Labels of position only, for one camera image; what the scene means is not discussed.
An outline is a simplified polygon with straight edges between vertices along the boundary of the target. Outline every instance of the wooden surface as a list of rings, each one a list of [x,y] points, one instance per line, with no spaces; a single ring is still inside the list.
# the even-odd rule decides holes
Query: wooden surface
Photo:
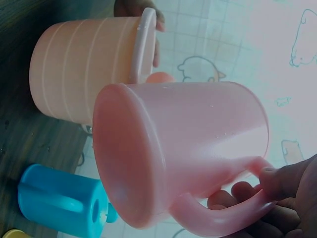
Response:
[[[28,85],[33,48],[54,23],[109,16],[112,8],[112,0],[0,0],[0,236],[17,228],[36,238],[56,237],[23,218],[17,184],[32,163],[74,172],[87,137],[78,125],[34,106]]]

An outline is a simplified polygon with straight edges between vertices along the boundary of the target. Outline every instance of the plastic mug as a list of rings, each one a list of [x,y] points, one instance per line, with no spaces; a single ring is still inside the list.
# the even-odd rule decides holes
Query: plastic mug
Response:
[[[143,229],[171,215],[202,237],[237,232],[275,204],[261,190],[219,211],[199,203],[249,170],[270,164],[268,120],[258,98],[237,83],[116,84],[94,108],[98,171],[109,200]]]
[[[117,219],[100,180],[38,164],[24,172],[18,204],[28,220],[81,238],[99,238]]]
[[[45,115],[92,125],[100,90],[111,83],[143,83],[152,73],[156,12],[141,17],[68,21],[38,40],[30,64],[30,89]]]

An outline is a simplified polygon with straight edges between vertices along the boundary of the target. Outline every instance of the pink object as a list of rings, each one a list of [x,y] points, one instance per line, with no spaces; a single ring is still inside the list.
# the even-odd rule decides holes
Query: pink object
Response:
[[[116,84],[97,97],[93,120],[98,171],[111,203],[143,229],[172,215],[202,237],[226,236],[252,224],[275,204],[261,190],[220,211],[201,205],[239,174],[270,164],[268,122],[242,85]]]
[[[152,73],[156,13],[142,17],[68,21],[38,40],[30,65],[30,88],[44,114],[92,124],[100,90],[111,83],[143,83]]]
[[[157,72],[151,74],[147,80],[147,83],[172,83],[175,82],[174,78],[165,72]]]

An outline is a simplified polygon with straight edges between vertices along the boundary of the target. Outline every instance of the blue cup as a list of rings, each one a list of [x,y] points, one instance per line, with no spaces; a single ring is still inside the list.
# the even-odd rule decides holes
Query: blue cup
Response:
[[[100,180],[38,164],[24,172],[18,203],[28,220],[81,238],[99,238],[118,217]]]

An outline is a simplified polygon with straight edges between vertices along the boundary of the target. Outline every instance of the container lid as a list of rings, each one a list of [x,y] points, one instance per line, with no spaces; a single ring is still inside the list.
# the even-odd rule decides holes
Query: container lid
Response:
[[[136,35],[132,65],[131,83],[145,83],[152,73],[156,41],[157,15],[154,9],[146,8],[141,16]]]
[[[29,235],[25,234],[23,231],[13,229],[5,233],[2,238],[31,238]]]

